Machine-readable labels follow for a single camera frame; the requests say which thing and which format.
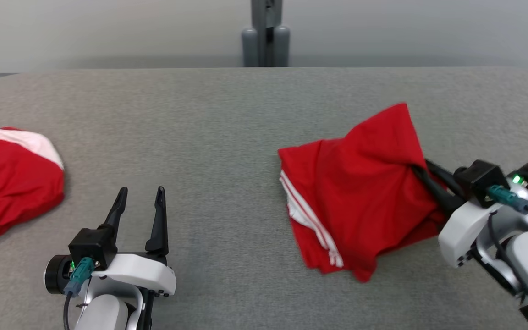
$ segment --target white stripe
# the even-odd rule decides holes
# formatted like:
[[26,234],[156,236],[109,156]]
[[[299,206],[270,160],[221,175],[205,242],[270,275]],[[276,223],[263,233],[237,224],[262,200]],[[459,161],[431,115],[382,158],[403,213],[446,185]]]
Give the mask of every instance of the white stripe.
[[[311,226],[303,224],[304,226],[315,230],[316,234],[318,230],[320,230],[320,233],[317,234],[317,240],[319,240],[319,243],[321,244],[321,246],[323,246],[324,249],[329,250],[330,264],[335,265],[337,267],[343,267],[343,259],[341,255],[339,254],[339,251],[337,251],[336,244],[333,241],[331,234],[329,234],[327,229],[325,229],[325,226],[321,224],[321,221],[319,221],[319,219],[317,218],[317,215],[315,214],[313,209],[311,209],[311,207],[308,205],[307,201],[304,200],[304,198],[295,189],[295,187],[291,183],[291,180],[289,180],[289,178],[287,177],[285,171],[281,171],[280,176],[281,178],[284,179],[284,181],[281,180],[281,182],[285,190],[287,190],[287,199],[289,200],[289,203],[288,203],[289,209],[291,208],[291,204],[293,204],[293,206],[296,207],[296,211],[299,212],[299,216],[306,219],[307,221],[310,221],[310,223],[312,224]],[[293,201],[293,203],[291,203],[291,200],[290,200],[292,196],[295,196],[295,199],[296,199],[296,201]],[[323,244],[323,240],[321,240],[320,235],[323,236],[323,239],[325,240],[325,242],[327,242],[327,246]]]
[[285,185],[284,180],[280,180],[280,183],[282,184],[283,188],[286,191],[286,199],[287,199],[287,205],[289,207],[289,215],[292,219],[297,221],[298,223],[302,224],[303,226],[313,230],[315,232],[315,235],[317,236],[317,240],[319,240],[319,243],[324,249],[327,249],[327,245],[325,245],[325,240],[322,238],[321,230],[317,229],[313,222],[305,215],[305,213],[302,211],[302,209],[299,207],[299,205],[296,203],[295,200],[293,200],[291,193],[289,192],[288,187]]
[[19,144],[29,151],[44,157],[64,170],[61,157],[52,146],[52,142],[42,134],[26,132],[21,130],[0,129],[0,140]]

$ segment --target red cloth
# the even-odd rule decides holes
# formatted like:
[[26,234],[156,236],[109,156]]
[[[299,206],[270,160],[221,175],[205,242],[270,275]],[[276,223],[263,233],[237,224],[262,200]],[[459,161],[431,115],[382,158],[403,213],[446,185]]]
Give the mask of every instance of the red cloth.
[[344,138],[278,153],[302,258],[322,273],[348,269],[366,282],[378,255],[435,236],[444,222],[411,170],[427,165],[404,103]]
[[62,162],[50,140],[0,129],[0,235],[57,206],[64,183]]

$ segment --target green led light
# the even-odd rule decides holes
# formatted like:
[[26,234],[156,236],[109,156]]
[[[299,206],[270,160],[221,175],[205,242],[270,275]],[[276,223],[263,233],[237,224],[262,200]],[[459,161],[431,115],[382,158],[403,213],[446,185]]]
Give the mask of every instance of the green led light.
[[515,175],[515,177],[513,178],[513,182],[516,183],[516,184],[522,184],[524,181],[524,178],[522,178],[521,176],[518,176],[518,175]]

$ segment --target white wall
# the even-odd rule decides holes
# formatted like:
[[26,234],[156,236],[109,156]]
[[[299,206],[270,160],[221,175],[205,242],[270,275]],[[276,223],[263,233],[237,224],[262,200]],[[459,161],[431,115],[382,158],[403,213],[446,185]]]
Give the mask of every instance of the white wall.
[[[284,0],[292,66],[528,66],[528,0]],[[241,66],[250,0],[0,0],[0,73]]]
[[291,66],[528,67],[528,0],[284,0]]
[[248,0],[0,0],[0,73],[241,66]]

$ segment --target fabric surface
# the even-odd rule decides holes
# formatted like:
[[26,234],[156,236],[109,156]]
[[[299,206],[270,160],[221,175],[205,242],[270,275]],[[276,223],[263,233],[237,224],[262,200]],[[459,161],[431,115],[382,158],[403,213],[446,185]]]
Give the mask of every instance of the fabric surface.
[[[66,198],[0,237],[0,329],[60,329],[42,272],[128,186],[120,251],[143,251],[166,189],[176,294],[153,329],[526,329],[475,263],[436,239],[379,257],[370,282],[307,269],[278,181],[280,148],[340,138],[407,102],[428,159],[528,161],[528,71],[505,68],[60,71],[0,78],[0,127],[39,132],[65,164]],[[71,322],[80,310],[71,308]]]
[[64,198],[62,162],[41,134],[0,129],[0,235]]
[[367,282],[377,255],[436,236],[445,223],[411,168],[427,164],[405,103],[380,111],[344,138],[278,154],[302,258],[324,274],[353,270]]

